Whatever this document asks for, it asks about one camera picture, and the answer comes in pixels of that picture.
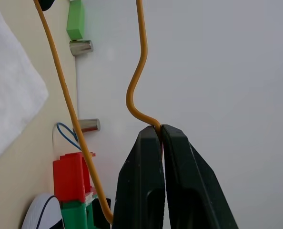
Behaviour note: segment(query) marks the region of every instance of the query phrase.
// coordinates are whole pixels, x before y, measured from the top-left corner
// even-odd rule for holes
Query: sneaker
[[[52,194],[40,194],[31,203],[22,229],[64,229],[60,204]]]

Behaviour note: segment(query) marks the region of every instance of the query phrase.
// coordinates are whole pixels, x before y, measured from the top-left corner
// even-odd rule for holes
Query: green plastic piece
[[[72,41],[84,36],[84,6],[82,0],[70,2],[66,31]]]
[[[66,208],[61,209],[61,214],[66,229],[88,229],[85,203],[75,207],[70,207],[70,203],[67,203]]]
[[[92,204],[86,207],[86,217],[87,217],[87,222],[88,222],[88,229],[96,229],[94,226]]]

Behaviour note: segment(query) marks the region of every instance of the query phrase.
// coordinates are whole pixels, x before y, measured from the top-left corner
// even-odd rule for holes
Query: cable bend
[[[147,55],[148,55],[148,44],[147,44],[145,20],[143,15],[142,0],[136,0],[136,6],[137,6],[137,17],[138,17],[138,26],[139,26],[140,42],[141,42],[141,57],[127,90],[126,104],[128,110],[135,118],[150,125],[153,125],[156,130],[156,133],[158,134],[158,136],[160,136],[161,124],[159,123],[159,121],[138,111],[134,106],[134,102],[133,102],[134,90],[141,76],[143,68],[146,64]]]
[[[58,57],[58,53],[57,53],[57,50],[56,50],[56,47],[55,47],[55,43],[53,41],[50,29],[49,29],[48,24],[46,22],[46,19],[44,17],[44,14],[43,14],[43,11],[41,9],[41,6],[39,4],[39,0],[34,0],[34,3],[35,3],[35,6],[37,8],[37,11],[38,11],[39,17],[41,19],[41,22],[43,24],[43,27],[44,27],[44,30],[45,30],[45,33],[46,33],[46,36],[47,36],[47,40],[48,40],[48,42],[50,44],[51,54],[52,54],[54,62],[55,62],[56,70],[57,70],[57,73],[58,73],[58,78],[59,78],[59,81],[60,81],[60,84],[61,84],[61,88],[63,90],[64,99],[65,99],[67,108],[69,110],[70,116],[71,116],[71,122],[72,122],[72,124],[74,126],[74,130],[76,132],[76,135],[77,135],[80,147],[81,147],[81,151],[82,151],[83,157],[84,157],[85,162],[86,162],[86,164],[88,166],[88,169],[89,169],[89,172],[90,172],[93,184],[94,184],[94,186],[96,188],[102,212],[103,212],[105,218],[107,219],[107,221],[110,224],[112,224],[113,223],[113,214],[112,214],[112,212],[111,212],[111,210],[109,208],[106,196],[104,194],[101,182],[99,180],[99,176],[98,176],[98,174],[96,172],[96,168],[95,168],[95,166],[93,164],[93,161],[91,159],[91,155],[89,153],[88,146],[87,146],[87,144],[85,142],[85,139],[84,139],[84,136],[82,134],[80,125],[78,123],[78,119],[77,119],[77,116],[76,116],[73,104],[71,102],[71,97],[70,97],[70,94],[69,94],[69,90],[67,88],[67,85],[66,85],[66,82],[65,82],[65,79],[64,79],[64,75],[63,75],[63,71],[62,71],[62,68],[61,68],[61,64],[60,64],[60,60],[59,60],[59,57]]]

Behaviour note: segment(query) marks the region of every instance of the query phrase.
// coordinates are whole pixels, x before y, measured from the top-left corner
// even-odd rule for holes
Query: white cloth
[[[0,155],[47,97],[44,81],[0,13]]]

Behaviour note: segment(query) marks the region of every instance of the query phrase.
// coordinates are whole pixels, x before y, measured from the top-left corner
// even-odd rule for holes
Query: red plastic part
[[[60,202],[85,202],[85,193],[91,191],[90,175],[81,152],[66,154],[53,165],[55,196]]]

